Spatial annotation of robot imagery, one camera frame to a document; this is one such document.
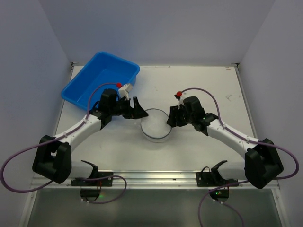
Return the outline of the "white mesh laundry bag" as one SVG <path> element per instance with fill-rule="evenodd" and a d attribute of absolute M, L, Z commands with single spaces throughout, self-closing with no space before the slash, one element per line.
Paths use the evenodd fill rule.
<path fill-rule="evenodd" d="M 145 110 L 148 114 L 140 121 L 143 136 L 154 143 L 164 143 L 170 136 L 172 127 L 167 124 L 168 114 L 157 108 Z"/>

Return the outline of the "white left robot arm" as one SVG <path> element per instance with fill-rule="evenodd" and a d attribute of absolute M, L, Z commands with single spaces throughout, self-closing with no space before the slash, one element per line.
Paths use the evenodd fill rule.
<path fill-rule="evenodd" d="M 34 173 L 55 183 L 68 178 L 92 181 L 98 177 L 98 167 L 88 161 L 73 162 L 73 151 L 87 138 L 102 130 L 114 116 L 141 119 L 148 113 L 140 106 L 137 97 L 130 100 L 126 92 L 105 89 L 80 122 L 54 137 L 40 139 L 32 165 Z"/>

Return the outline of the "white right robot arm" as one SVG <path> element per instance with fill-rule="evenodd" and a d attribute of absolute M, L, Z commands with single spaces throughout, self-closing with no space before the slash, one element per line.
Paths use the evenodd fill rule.
<path fill-rule="evenodd" d="M 221 186 L 247 180 L 256 188 L 262 189 L 283 172 L 282 161 L 271 140 L 259 141 L 243 133 L 236 137 L 227 131 L 217 115 L 204 111 L 197 97 L 177 92 L 175 98 L 178 105 L 169 109 L 169 126 L 174 128 L 190 124 L 196 131 L 222 142 L 243 159 L 241 162 L 223 160 L 208 172 L 201 171 L 200 178 L 203 181 Z"/>

